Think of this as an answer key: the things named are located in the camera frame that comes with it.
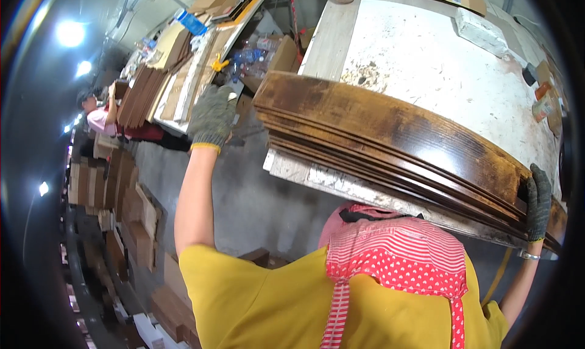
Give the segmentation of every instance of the light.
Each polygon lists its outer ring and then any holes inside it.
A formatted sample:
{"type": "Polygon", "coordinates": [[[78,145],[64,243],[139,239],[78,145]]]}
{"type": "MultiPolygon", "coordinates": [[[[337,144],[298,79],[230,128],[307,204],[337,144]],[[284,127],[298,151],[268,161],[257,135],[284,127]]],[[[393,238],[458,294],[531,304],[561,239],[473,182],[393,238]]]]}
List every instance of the light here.
{"type": "Polygon", "coordinates": [[[45,16],[47,16],[48,6],[45,5],[40,8],[33,17],[33,29],[39,28],[40,23],[43,22],[45,16]]]}
{"type": "Polygon", "coordinates": [[[64,21],[57,25],[57,38],[62,45],[75,47],[81,44],[85,36],[85,30],[81,23],[64,21]]]}
{"type": "Polygon", "coordinates": [[[42,184],[40,184],[39,186],[39,192],[40,192],[40,196],[43,196],[45,194],[48,193],[48,185],[47,182],[43,182],[42,184]]]}
{"type": "Polygon", "coordinates": [[[76,77],[83,76],[91,70],[91,63],[84,60],[77,66],[76,77]]]}

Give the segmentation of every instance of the gray knit glove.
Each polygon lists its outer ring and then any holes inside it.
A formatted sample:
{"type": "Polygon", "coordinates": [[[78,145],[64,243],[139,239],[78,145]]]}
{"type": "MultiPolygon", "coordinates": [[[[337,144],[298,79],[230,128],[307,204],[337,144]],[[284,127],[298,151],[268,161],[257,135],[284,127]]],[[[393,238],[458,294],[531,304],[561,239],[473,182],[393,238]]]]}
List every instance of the gray knit glove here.
{"type": "Polygon", "coordinates": [[[221,150],[229,137],[232,122],[236,116],[238,97],[229,86],[218,89],[209,85],[193,105],[191,119],[186,132],[193,139],[191,149],[197,147],[221,150]]]}
{"type": "Polygon", "coordinates": [[[543,170],[536,164],[530,165],[532,177],[528,179],[528,211],[526,227],[528,242],[543,240],[546,233],[549,214],[551,213],[551,183],[543,170]]]}

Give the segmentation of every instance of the pink shirt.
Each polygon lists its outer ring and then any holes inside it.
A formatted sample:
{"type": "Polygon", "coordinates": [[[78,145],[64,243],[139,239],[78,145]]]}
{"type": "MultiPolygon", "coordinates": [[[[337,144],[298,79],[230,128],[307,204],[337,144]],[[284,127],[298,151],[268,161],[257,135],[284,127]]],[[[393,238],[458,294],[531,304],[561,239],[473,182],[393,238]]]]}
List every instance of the pink shirt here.
{"type": "Polygon", "coordinates": [[[108,112],[105,111],[104,108],[98,108],[87,114],[87,124],[89,124],[90,128],[97,133],[103,133],[115,137],[118,135],[116,133],[116,125],[110,124],[106,126],[107,117],[108,112]]]}

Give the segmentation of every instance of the black cap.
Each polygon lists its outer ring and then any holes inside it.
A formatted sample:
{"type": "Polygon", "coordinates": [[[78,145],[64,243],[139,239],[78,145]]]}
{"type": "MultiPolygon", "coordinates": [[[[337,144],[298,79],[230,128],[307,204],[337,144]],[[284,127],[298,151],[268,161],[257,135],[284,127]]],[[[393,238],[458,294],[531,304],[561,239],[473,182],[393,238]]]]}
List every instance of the black cap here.
{"type": "Polygon", "coordinates": [[[77,106],[82,108],[81,104],[88,98],[94,96],[94,92],[90,89],[84,89],[77,93],[77,106]]]}

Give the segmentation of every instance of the worker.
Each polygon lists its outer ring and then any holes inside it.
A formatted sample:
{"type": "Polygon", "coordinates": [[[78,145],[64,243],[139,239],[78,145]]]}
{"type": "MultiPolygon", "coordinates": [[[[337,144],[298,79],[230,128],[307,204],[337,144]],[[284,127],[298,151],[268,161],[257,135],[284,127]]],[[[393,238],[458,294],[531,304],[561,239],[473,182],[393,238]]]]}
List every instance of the worker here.
{"type": "Polygon", "coordinates": [[[148,141],[164,148],[178,151],[188,151],[191,142],[187,139],[175,137],[166,132],[157,124],[147,121],[138,128],[122,128],[116,121],[118,104],[114,99],[116,93],[116,83],[112,83],[108,89],[109,98],[107,104],[99,102],[90,89],[81,90],[77,94],[77,105],[83,109],[87,115],[87,123],[90,128],[97,133],[118,137],[123,140],[125,137],[133,141],[148,141]]]}
{"type": "Polygon", "coordinates": [[[497,348],[528,296],[551,208],[532,165],[528,250],[498,304],[483,307],[452,235],[419,217],[358,203],[327,221],[318,250],[269,270],[218,252],[211,179],[236,100],[212,88],[194,108],[175,247],[203,348],[497,348]]]}

